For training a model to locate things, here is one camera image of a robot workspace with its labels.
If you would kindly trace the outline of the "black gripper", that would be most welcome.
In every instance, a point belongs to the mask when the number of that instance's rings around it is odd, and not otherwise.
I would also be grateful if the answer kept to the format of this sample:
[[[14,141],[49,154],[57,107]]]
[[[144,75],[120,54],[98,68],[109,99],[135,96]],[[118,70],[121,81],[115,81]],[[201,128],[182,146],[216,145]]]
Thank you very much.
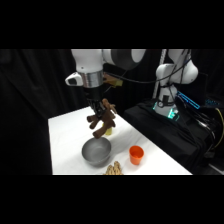
[[[84,89],[86,99],[88,103],[90,104],[91,108],[94,110],[94,113],[97,117],[102,118],[106,111],[106,107],[100,103],[103,98],[103,90],[101,87],[95,87],[95,88],[85,88]]]

